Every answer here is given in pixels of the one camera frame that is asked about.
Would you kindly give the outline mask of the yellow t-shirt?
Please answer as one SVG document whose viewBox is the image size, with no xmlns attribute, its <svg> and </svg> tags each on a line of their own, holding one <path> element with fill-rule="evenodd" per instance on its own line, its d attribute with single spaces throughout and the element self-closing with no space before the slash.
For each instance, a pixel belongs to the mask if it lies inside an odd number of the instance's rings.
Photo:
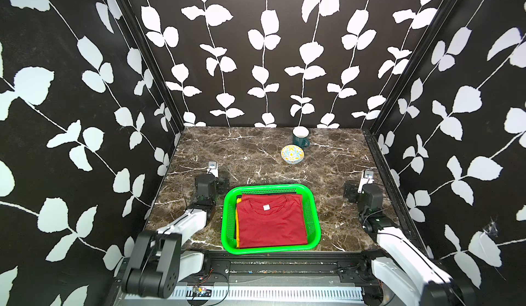
<svg viewBox="0 0 526 306">
<path fill-rule="evenodd" d="M 236 199 L 235 207 L 235 239 L 236 239 L 236 248 L 240 248 L 240 222 L 238 215 L 238 204 L 242 202 L 242 198 L 238 197 Z"/>
</svg>

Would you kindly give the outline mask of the green plastic laundry basket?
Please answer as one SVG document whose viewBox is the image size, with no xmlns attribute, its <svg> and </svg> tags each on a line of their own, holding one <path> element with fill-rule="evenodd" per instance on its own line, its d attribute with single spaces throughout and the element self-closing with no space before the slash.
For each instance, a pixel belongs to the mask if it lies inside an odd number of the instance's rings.
<svg viewBox="0 0 526 306">
<path fill-rule="evenodd" d="M 235 210 L 237 199 L 244 195 L 278 195 L 298 194 L 302 196 L 303 216 L 305 222 L 305 244 L 292 246 L 265 246 L 257 248 L 239 248 L 236 246 L 237 225 L 235 224 Z M 301 184 L 253 185 L 237 187 L 229 191 L 223 204 L 223 219 L 221 226 L 221 243 L 223 248 L 233 255 L 263 254 L 277 252 L 309 251 L 317 247 L 321 241 L 321 227 L 316 210 L 313 193 Z"/>
</svg>

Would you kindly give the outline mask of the red t-shirt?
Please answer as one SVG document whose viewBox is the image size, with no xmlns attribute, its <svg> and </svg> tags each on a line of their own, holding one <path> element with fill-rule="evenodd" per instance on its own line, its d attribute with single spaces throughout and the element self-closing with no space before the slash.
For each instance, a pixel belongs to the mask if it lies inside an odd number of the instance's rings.
<svg viewBox="0 0 526 306">
<path fill-rule="evenodd" d="M 302 196 L 244 195 L 238 204 L 240 248 L 276 247 L 307 242 Z"/>
</svg>

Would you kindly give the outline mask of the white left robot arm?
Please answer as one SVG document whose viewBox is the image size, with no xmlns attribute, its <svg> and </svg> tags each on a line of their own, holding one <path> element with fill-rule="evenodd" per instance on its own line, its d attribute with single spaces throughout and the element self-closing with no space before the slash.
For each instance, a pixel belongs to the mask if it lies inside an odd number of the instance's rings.
<svg viewBox="0 0 526 306">
<path fill-rule="evenodd" d="M 170 297 L 177 283 L 199 273 L 205 263 L 203 251 L 182 246 L 210 223 L 218 196 L 228 192 L 230 181 L 215 174 L 195 177 L 195 193 L 184 213 L 154 231 L 142 231 L 127 262 L 121 289 L 140 297 Z"/>
</svg>

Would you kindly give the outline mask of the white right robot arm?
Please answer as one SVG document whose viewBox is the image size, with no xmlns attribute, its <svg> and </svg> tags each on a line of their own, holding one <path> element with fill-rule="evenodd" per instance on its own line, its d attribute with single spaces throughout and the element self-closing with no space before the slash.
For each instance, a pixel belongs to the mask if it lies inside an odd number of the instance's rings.
<svg viewBox="0 0 526 306">
<path fill-rule="evenodd" d="M 364 281 L 377 281 L 380 305 L 475 305 L 472 288 L 454 278 L 421 252 L 385 213 L 383 189 L 370 178 L 359 184 L 346 181 L 343 197 L 358 208 L 358 221 L 381 248 L 366 255 L 356 273 Z"/>
</svg>

